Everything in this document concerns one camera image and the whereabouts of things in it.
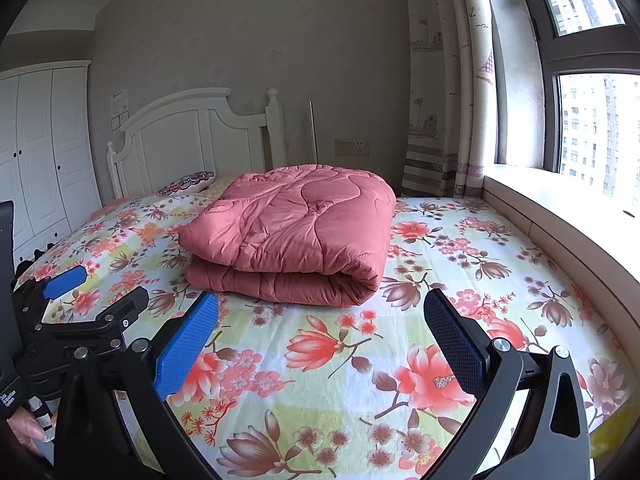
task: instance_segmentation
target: curtain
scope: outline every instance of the curtain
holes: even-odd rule
[[[496,143],[491,6],[489,0],[435,1],[408,0],[411,95],[402,193],[478,197]],[[429,30],[433,18],[421,16],[431,8],[440,30],[425,41],[417,25]]]

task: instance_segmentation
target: white wardrobe door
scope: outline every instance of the white wardrobe door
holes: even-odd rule
[[[72,230],[102,204],[87,137],[85,68],[57,68],[51,86],[51,130],[60,193]]]
[[[18,164],[34,234],[65,217],[51,142],[51,70],[20,76]]]
[[[14,202],[14,247],[33,236],[18,170],[15,140],[17,96],[18,76],[0,80],[0,202]]]

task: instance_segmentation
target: folded comforter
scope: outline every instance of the folded comforter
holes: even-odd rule
[[[180,232],[188,282],[351,306],[382,280],[396,199],[375,174],[308,164],[244,174]]]

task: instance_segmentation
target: floral bed sheet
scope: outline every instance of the floral bed sheet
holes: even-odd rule
[[[144,286],[148,309],[125,337],[151,338],[200,293],[184,280],[189,255],[177,235],[210,202],[154,196],[107,208],[20,281],[85,266],[86,283],[52,301],[45,322],[91,320]],[[590,430],[634,390],[615,335],[505,218],[479,200],[402,199],[373,298],[336,309],[220,294],[218,324],[168,403],[224,479],[420,478],[474,403],[425,325],[422,300],[434,287],[491,337],[533,352],[566,346]],[[142,460],[158,468],[126,394],[118,398]],[[485,466],[498,462],[523,403],[519,395]]]

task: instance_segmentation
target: human hand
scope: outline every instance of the human hand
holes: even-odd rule
[[[35,445],[34,439],[44,442],[46,437],[44,430],[30,412],[20,407],[7,422],[20,444],[32,453],[38,456],[42,455]]]

